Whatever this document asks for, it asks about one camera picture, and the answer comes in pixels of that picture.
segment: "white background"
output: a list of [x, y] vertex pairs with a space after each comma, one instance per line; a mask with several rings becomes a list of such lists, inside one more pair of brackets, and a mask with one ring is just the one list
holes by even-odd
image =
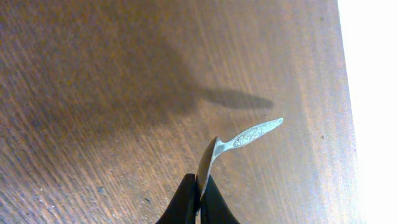
[[341, 30], [366, 223], [398, 223], [398, 5], [341, 1]]

